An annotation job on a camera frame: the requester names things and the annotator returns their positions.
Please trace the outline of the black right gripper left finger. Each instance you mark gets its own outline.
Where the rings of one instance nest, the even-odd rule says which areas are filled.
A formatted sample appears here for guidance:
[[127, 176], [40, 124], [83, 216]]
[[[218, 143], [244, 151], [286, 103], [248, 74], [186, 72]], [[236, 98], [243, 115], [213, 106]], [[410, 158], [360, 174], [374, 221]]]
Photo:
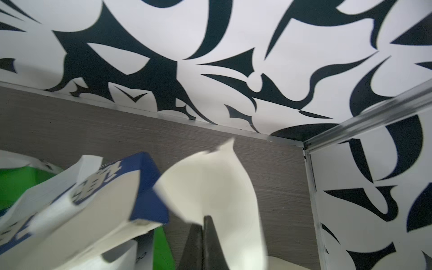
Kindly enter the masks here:
[[203, 228], [191, 225], [178, 270], [202, 270], [203, 267]]

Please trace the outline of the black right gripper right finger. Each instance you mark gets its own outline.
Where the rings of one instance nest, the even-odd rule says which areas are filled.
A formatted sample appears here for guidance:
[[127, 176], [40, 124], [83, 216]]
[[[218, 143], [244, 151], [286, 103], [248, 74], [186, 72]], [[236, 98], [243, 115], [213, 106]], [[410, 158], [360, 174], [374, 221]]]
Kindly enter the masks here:
[[229, 270], [211, 216], [204, 217], [202, 244], [203, 270]]

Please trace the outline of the white receipt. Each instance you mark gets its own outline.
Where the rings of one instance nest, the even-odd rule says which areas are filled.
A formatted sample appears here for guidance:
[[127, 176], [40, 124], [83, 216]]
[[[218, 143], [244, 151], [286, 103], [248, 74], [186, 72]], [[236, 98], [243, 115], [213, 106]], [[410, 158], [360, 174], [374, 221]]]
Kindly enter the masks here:
[[186, 223], [213, 219], [223, 255], [231, 270], [265, 270], [267, 247], [252, 181], [230, 138], [216, 151], [180, 160], [156, 181], [164, 204]]

